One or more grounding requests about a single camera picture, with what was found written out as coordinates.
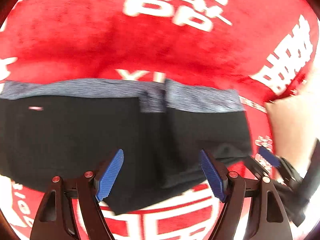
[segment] heathered gray fabric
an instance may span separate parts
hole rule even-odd
[[[7,81],[0,94],[3,99],[34,96],[69,96],[81,98],[139,98],[141,112],[162,113],[164,84],[127,80],[84,78],[51,84]]]
[[[165,105],[194,113],[244,111],[236,90],[187,86],[168,79],[165,84],[96,78],[67,80],[45,85],[7,81],[0,98],[15,100],[46,95],[82,98],[137,97],[143,113],[162,113],[165,111]]]
[[[229,113],[244,111],[236,90],[218,90],[204,86],[186,86],[166,80],[166,106],[193,113]]]

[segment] folded garment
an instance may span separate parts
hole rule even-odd
[[[0,173],[44,191],[53,176],[80,176],[122,148],[123,167],[104,199],[116,214],[204,181],[197,157],[201,147],[227,165],[251,154],[234,90],[170,80],[79,79],[6,82],[0,98]]]

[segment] blue gripper pad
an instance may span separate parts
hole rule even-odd
[[[280,166],[280,161],[276,156],[274,156],[267,148],[260,146],[258,152],[267,162],[269,162],[274,167]]]
[[[209,182],[214,196],[225,202],[227,195],[223,192],[223,182],[204,150],[200,151],[201,168]]]
[[[96,198],[99,202],[109,195],[116,177],[118,176],[118,173],[122,167],[123,160],[123,150],[120,149],[117,151],[109,166],[98,180],[98,183],[96,184]]]

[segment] white chinese characters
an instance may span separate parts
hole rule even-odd
[[[272,68],[263,66],[262,69],[250,77],[269,87],[276,95],[286,90],[297,72],[310,60],[312,44],[310,42],[310,26],[307,20],[300,15],[299,25],[292,29],[293,36],[288,34],[276,47],[274,54],[267,60]]]
[[[181,5],[177,11],[174,10],[171,0],[125,0],[123,12],[126,15],[137,17],[140,14],[172,17],[172,22],[179,26],[189,25],[203,31],[211,31],[213,23],[210,19],[218,18],[228,25],[232,23],[221,14],[223,9],[219,5],[208,7],[205,0],[181,0],[190,3],[192,7]],[[228,0],[214,0],[222,6],[228,4]]]

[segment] white letter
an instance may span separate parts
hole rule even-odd
[[[293,37],[288,34],[275,48],[274,54],[279,59],[273,54],[267,57],[273,67],[263,66],[258,73],[250,76],[271,88],[276,95],[286,90],[286,85],[291,83],[296,73],[310,60],[312,53],[310,26],[302,15],[299,18],[299,24],[300,27],[295,25],[292,29]]]
[[[162,72],[155,72],[153,74],[153,81],[154,82],[164,83],[164,79],[165,79],[165,74]]]
[[[21,220],[17,213],[12,208],[12,185],[11,180],[0,175],[0,208],[7,221],[13,226],[26,228],[27,225]]]
[[[144,7],[146,3],[158,5],[160,8],[153,9]],[[133,17],[138,16],[140,13],[161,17],[171,17],[174,14],[171,4],[158,0],[125,0],[123,12]]]
[[[32,218],[29,218],[29,217],[27,217],[27,216],[23,216],[23,218],[24,218],[25,222],[27,223],[27,225],[32,228],[33,222],[34,222],[35,220],[32,219]]]
[[[202,23],[193,22],[192,19],[197,18]],[[172,19],[172,22],[176,25],[183,26],[185,24],[195,27],[199,30],[209,32],[213,28],[213,23],[207,17],[195,12],[193,9],[187,6],[180,6],[176,15]]]
[[[19,197],[19,198],[26,198],[25,195],[23,195],[23,194],[21,194],[21,193],[19,193],[19,192],[15,192],[14,194],[15,194],[17,197]]]
[[[149,73],[149,71],[145,71],[145,70],[137,70],[132,74],[130,74],[127,70],[124,70],[124,69],[116,69],[116,71],[120,74],[123,80],[131,80],[131,81],[137,81],[139,78]]]
[[[29,215],[30,214],[30,209],[28,207],[28,205],[22,201],[22,200],[19,200],[18,201],[18,207],[20,209],[20,211],[25,214],[25,215]]]

